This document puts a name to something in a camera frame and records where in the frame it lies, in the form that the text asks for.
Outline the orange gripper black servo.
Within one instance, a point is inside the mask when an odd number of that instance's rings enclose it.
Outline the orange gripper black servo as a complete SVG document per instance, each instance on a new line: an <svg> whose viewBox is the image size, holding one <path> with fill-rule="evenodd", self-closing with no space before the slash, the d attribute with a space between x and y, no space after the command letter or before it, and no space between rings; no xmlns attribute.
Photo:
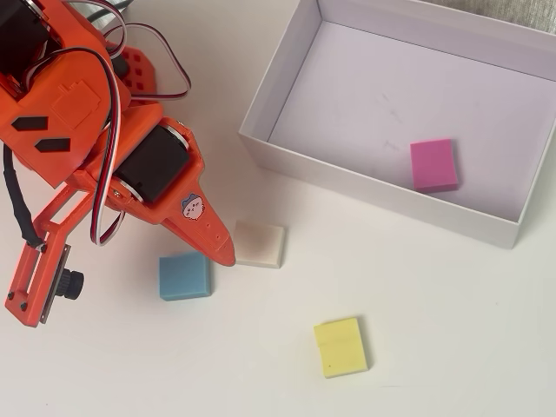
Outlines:
<svg viewBox="0 0 556 417"><path fill-rule="evenodd" d="M159 103L132 106L122 114L107 203L162 225L210 260L232 266L234 244L201 189L203 170L189 128L164 116Z"/></svg>

